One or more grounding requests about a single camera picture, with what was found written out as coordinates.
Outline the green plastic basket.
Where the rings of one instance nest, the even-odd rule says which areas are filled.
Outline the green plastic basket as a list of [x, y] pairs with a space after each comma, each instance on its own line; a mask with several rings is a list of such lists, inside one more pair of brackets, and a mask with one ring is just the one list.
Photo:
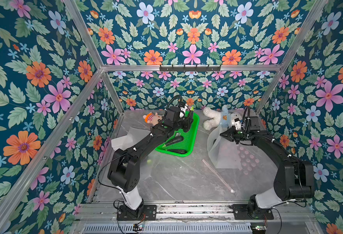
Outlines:
[[[200, 117], [198, 116], [197, 113], [194, 113], [193, 119], [194, 119], [194, 121], [193, 121], [192, 126], [188, 132], [184, 132], [182, 129], [180, 129], [178, 131], [175, 131], [174, 134], [170, 138], [167, 139], [167, 141], [169, 141], [175, 137], [176, 133], [181, 133], [181, 135], [184, 137], [184, 140], [182, 142], [170, 145], [168, 147], [163, 147], [163, 145], [167, 142], [166, 141], [165, 143], [156, 147], [155, 150], [160, 152], [160, 153], [165, 153], [168, 155], [173, 155], [173, 156], [178, 156], [178, 157], [189, 156], [193, 152], [193, 149], [194, 149], [195, 140], [196, 140], [197, 131], [198, 131], [198, 126], [199, 126], [199, 122], [200, 122]], [[182, 149], [182, 150], [186, 150], [187, 153], [186, 154], [177, 154], [177, 153], [173, 153], [173, 152], [168, 152], [167, 149]]]

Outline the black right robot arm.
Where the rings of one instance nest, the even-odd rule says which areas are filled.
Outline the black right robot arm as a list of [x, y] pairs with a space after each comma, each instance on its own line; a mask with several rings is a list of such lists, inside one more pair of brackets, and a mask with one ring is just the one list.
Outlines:
[[277, 166], [273, 187], [251, 196], [247, 205], [248, 212], [254, 213], [289, 201], [314, 197], [315, 179], [312, 163], [291, 155], [273, 135], [261, 130], [257, 117], [245, 117], [240, 129], [232, 126], [220, 136], [236, 144], [250, 141], [252, 146], [261, 149]]

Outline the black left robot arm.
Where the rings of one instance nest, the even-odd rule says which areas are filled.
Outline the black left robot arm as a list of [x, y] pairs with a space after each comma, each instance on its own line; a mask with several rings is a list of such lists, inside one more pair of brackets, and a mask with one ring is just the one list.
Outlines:
[[178, 130], [188, 132], [194, 122], [194, 109], [186, 104], [170, 106], [161, 118], [145, 116], [147, 123], [152, 124], [150, 133], [137, 144], [114, 153], [108, 179], [122, 194], [126, 208], [133, 212], [143, 209], [144, 200], [139, 194], [137, 184], [140, 179], [141, 161], [158, 146], [164, 144]]

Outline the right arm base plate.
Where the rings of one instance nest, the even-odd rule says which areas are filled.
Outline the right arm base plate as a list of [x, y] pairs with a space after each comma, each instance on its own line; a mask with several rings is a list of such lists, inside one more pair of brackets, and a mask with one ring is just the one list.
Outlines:
[[236, 220], [274, 220], [271, 209], [260, 209], [248, 204], [233, 204], [230, 208]]

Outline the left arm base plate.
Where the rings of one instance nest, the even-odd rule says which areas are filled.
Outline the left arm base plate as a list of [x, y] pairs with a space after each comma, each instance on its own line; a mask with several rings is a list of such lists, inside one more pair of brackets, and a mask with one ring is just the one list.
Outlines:
[[157, 215], [156, 205], [140, 205], [132, 210], [126, 205], [120, 205], [117, 214], [118, 221], [155, 221]]

